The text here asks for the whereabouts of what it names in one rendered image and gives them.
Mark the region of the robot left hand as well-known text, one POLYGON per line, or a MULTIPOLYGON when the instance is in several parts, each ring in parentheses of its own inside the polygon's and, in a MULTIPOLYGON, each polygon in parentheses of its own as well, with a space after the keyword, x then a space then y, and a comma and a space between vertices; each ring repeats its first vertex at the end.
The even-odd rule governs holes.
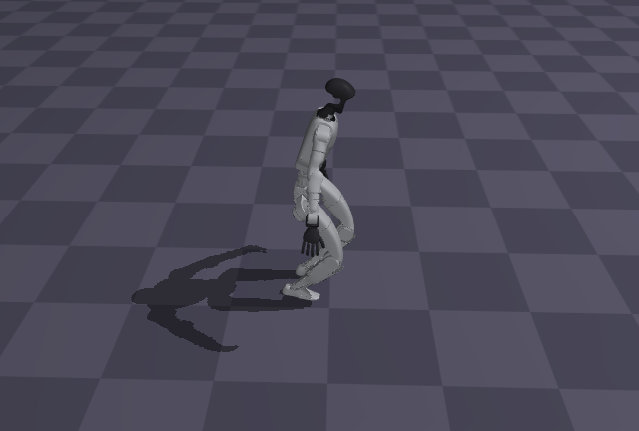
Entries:
POLYGON ((324 162, 323 162, 323 164, 322 164, 322 167, 320 167, 320 169, 319 169, 319 170, 323 173, 323 175, 324 175, 325 177, 327 177, 327 178, 328 178, 328 173, 327 173, 327 171, 326 171, 326 168, 325 168, 325 167, 326 167, 326 159, 324 160, 324 162))

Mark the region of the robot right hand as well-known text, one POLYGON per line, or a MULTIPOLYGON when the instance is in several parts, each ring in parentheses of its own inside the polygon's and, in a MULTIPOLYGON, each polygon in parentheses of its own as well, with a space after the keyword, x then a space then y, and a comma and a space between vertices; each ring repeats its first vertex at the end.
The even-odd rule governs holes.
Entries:
POLYGON ((305 250, 305 245, 307 242, 307 251, 306 251, 306 256, 309 255, 309 250, 310 250, 310 244, 311 246, 311 257, 314 257, 314 244, 316 245, 316 255, 319 256, 319 241, 321 243, 321 247, 323 249, 325 249, 325 245, 324 242, 320 236, 320 232, 317 230, 317 227, 319 227, 319 215, 318 215, 318 220, 317 220, 317 224, 308 224, 308 215, 306 215, 306 227, 308 228, 303 236, 303 245, 302 245, 302 254, 304 253, 305 250))

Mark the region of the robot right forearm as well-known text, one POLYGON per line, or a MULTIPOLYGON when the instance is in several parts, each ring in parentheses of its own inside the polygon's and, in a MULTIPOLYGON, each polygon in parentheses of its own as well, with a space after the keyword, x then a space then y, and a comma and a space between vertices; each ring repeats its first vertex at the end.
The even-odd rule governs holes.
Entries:
POLYGON ((323 180, 323 174, 320 171, 313 171, 310 175, 308 186, 306 188, 307 193, 307 211, 308 211, 308 224, 317 224, 318 212, 320 210, 320 193, 321 183, 323 180))

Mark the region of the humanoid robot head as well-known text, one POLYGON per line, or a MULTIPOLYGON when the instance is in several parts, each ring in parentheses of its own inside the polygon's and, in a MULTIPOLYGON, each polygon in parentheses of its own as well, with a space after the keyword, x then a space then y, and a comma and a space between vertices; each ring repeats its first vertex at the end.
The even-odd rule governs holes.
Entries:
POLYGON ((355 95, 355 88, 353 85, 345 79, 333 78, 330 79, 325 89, 331 93, 335 98, 340 98, 339 104, 327 103, 325 107, 317 110, 317 116, 321 118, 328 117, 328 114, 333 115, 332 121, 335 121, 334 113, 342 113, 344 104, 347 100, 351 99, 355 95))

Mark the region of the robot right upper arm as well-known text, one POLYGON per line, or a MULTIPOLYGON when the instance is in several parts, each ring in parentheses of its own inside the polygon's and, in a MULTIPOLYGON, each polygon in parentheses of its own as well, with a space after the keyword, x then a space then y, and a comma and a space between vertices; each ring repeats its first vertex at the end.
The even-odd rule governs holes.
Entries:
POLYGON ((326 149, 330 143, 331 131, 330 127, 322 124, 318 124, 318 128, 315 129, 313 135, 313 147, 310 156, 310 161, 307 170, 307 179, 313 171, 320 171, 319 167, 324 161, 326 149))

